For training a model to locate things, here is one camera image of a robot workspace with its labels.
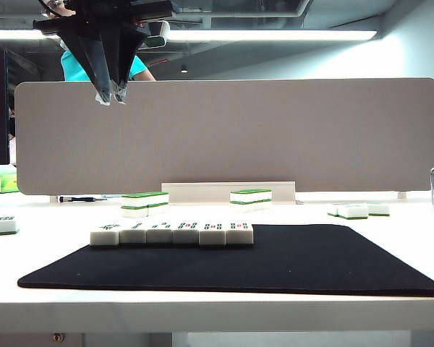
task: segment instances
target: black mat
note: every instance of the black mat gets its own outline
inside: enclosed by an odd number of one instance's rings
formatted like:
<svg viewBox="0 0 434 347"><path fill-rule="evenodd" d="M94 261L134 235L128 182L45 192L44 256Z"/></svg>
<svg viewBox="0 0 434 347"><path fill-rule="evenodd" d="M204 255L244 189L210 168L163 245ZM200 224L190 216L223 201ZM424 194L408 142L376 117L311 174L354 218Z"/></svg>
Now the black mat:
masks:
<svg viewBox="0 0 434 347"><path fill-rule="evenodd" d="M26 288L434 296L434 281L346 226L254 226L255 245L83 247Z"/></svg>

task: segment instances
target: cable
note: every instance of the cable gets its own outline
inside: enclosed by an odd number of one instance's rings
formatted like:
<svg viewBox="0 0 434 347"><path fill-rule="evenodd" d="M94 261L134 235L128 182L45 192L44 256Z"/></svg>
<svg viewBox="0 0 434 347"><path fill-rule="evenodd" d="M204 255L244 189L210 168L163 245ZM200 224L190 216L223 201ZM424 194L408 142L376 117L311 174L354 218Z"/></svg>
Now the cable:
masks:
<svg viewBox="0 0 434 347"><path fill-rule="evenodd" d="M45 9L47 9L47 11L49 11L50 13L54 14L54 15L57 16L57 17L63 17L63 16L60 15L58 12L52 10L51 7L50 7L49 5L45 4L45 2L43 2L43 0L37 0L37 1L40 2L41 5L42 5Z"/></svg>
<svg viewBox="0 0 434 347"><path fill-rule="evenodd" d="M358 20L352 20L351 22L346 22L346 23L341 23L341 24L334 25L333 27L330 27L330 29L334 29L335 27L342 27L343 25L349 25L349 24L358 23L358 22L361 22L363 20L371 20L372 18L379 17L379 16L380 16L380 14L374 14L373 16L369 16L369 17L365 17L365 18L360 18Z"/></svg>

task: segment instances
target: person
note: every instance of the person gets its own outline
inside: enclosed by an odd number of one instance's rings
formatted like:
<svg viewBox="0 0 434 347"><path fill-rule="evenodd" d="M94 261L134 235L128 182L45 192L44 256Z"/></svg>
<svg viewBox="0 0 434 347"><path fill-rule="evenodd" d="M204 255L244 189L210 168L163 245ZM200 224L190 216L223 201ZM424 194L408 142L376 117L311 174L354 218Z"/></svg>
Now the person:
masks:
<svg viewBox="0 0 434 347"><path fill-rule="evenodd" d="M67 9L64 6L62 0L50 0L46 2L55 12L58 12L61 16L72 16L75 11ZM56 16L48 11L47 8L43 8L43 11L52 18ZM61 56L61 66L64 71L64 80L66 81L90 81L87 73L79 64L74 54L66 47L63 41L61 41L61 47L64 49L64 53ZM143 64L143 62L136 55L130 67L129 78L135 81L155 81L156 79L151 74L150 70Z"/></svg>

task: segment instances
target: wall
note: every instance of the wall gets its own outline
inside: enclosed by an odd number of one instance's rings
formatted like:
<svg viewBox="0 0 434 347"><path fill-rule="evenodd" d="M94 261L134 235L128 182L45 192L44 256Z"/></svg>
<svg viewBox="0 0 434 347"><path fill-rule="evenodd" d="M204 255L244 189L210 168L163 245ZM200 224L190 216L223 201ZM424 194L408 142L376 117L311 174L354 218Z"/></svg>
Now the wall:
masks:
<svg viewBox="0 0 434 347"><path fill-rule="evenodd" d="M385 19L384 24L390 27L392 23ZM356 77L434 78L434 0L422 2L392 25L382 39L276 59L202 79Z"/></svg>

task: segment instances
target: ceiling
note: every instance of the ceiling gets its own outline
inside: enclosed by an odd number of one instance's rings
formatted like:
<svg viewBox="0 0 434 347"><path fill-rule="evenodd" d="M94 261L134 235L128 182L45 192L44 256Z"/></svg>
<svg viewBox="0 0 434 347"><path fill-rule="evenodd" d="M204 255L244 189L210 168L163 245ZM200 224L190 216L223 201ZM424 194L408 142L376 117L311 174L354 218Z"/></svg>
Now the ceiling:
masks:
<svg viewBox="0 0 434 347"><path fill-rule="evenodd" d="M172 30L191 29L327 29L355 22L369 28L366 19L386 13L398 0L176 0L180 13L169 23ZM30 29L43 19L37 0L0 0L0 29ZM1 41L11 51L9 79L61 80L56 40ZM179 67L187 62L187 79L222 69L236 69L276 57L324 47L327 43L168 43L141 50L140 58L158 79L182 79Z"/></svg>

